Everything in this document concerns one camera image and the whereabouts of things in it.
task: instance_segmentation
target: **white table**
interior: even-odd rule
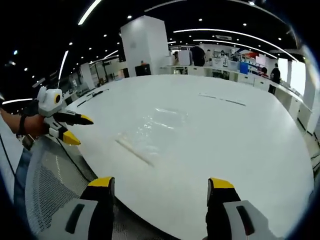
[[[115,195],[153,226],[183,240],[205,237],[210,177],[230,181],[278,237],[303,214],[313,190],[308,150],[273,95],[190,75],[126,78],[102,88],[109,90],[68,106],[94,125],[69,129],[97,176],[114,176]],[[118,144],[119,134],[151,165]]]

